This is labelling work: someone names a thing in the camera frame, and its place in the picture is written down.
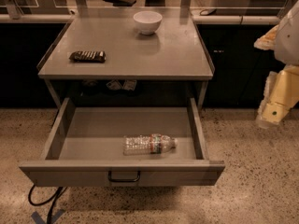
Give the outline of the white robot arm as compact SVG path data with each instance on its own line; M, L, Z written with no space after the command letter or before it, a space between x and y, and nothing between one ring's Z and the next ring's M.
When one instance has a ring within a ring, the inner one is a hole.
M299 1L254 47L273 50L275 59L285 64L278 73L270 72L265 81L256 122L266 129L279 125L299 102Z

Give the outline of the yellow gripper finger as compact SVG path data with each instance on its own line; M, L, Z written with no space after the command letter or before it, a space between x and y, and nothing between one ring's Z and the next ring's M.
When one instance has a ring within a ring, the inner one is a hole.
M271 71L258 108L258 126L267 129L279 125L298 102L299 66L286 65L278 73Z
M271 28L265 35L262 35L254 42L256 49L273 50L276 44L278 26Z

